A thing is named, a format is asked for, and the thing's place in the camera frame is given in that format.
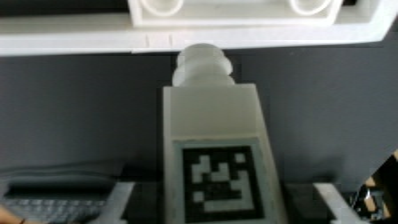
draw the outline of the gray surface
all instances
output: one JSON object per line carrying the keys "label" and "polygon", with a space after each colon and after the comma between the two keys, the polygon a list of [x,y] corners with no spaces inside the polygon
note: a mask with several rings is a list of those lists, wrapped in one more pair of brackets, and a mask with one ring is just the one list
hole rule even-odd
{"label": "gray surface", "polygon": [[[354,191],[398,148],[398,38],[361,46],[228,51],[255,82],[285,181]],[[3,58],[0,170],[130,161],[155,168],[159,87],[175,54]]]}
{"label": "gray surface", "polygon": [[0,171],[90,162],[116,174],[127,161],[154,169],[171,57],[26,57],[0,64]]}

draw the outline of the white shelf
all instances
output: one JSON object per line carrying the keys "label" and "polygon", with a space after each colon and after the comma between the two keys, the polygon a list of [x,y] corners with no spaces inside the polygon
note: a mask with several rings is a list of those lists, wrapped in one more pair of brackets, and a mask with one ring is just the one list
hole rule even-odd
{"label": "white shelf", "polygon": [[360,0],[333,26],[136,28],[129,13],[3,18],[0,55],[180,51],[194,43],[225,49],[381,41],[398,13],[397,0]]}

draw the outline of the white frame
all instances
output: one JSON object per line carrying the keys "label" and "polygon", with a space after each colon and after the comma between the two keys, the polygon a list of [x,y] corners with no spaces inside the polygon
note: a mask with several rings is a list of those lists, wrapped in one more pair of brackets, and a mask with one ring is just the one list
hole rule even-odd
{"label": "white frame", "polygon": [[289,0],[246,0],[237,5],[237,0],[180,0],[184,6],[178,12],[164,17],[155,16],[143,7],[143,1],[129,0],[132,11],[132,23],[138,27],[228,27],[262,25],[315,25],[331,26],[344,4],[344,0],[333,0],[331,5],[312,16],[303,16],[290,8]]}
{"label": "white frame", "polygon": [[360,2],[356,7],[342,8],[337,23],[328,28],[143,29],[134,27],[130,13],[3,18],[0,56],[180,51],[203,42],[225,49],[376,42],[397,19],[398,1]]}

